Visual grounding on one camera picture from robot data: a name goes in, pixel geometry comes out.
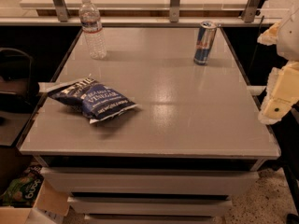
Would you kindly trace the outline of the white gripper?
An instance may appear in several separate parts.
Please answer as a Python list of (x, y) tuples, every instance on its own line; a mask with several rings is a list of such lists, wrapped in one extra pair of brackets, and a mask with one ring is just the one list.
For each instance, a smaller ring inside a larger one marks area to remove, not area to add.
[(281, 69), (273, 67), (258, 120), (271, 125), (282, 120), (299, 101), (299, 4), (293, 4), (281, 22), (259, 35), (257, 42), (276, 45), (279, 56), (289, 60)]

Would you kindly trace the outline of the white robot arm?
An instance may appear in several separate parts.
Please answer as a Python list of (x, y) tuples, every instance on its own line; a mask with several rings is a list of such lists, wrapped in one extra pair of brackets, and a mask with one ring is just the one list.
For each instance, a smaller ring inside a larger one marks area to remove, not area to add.
[(275, 45), (277, 55), (287, 60), (281, 68), (273, 68), (267, 79), (258, 115), (258, 120), (266, 125), (281, 121), (299, 102), (299, 0), (289, 2), (282, 19), (257, 39), (260, 44)]

